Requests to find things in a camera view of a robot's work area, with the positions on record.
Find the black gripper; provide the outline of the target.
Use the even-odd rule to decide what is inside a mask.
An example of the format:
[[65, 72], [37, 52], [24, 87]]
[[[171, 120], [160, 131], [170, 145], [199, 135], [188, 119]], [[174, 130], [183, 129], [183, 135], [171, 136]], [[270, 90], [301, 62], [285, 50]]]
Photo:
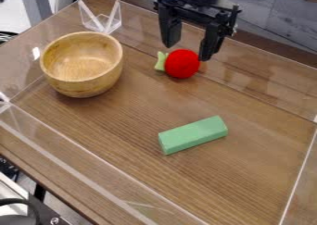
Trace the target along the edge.
[[180, 40], [182, 20], [199, 26], [208, 24], [198, 55], [200, 61], [208, 61], [221, 49], [225, 34], [231, 36], [237, 32], [241, 6], [230, 0], [156, 0], [155, 9], [160, 39], [167, 48]]

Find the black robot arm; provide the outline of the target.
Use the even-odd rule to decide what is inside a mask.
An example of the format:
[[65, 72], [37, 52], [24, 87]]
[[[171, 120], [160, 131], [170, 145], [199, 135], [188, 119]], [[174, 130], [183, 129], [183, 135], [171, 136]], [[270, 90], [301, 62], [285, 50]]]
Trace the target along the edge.
[[225, 38], [237, 33], [242, 9], [229, 0], [156, 0], [160, 40], [171, 48], [180, 40], [182, 22], [204, 28], [198, 59], [208, 61], [221, 50]]

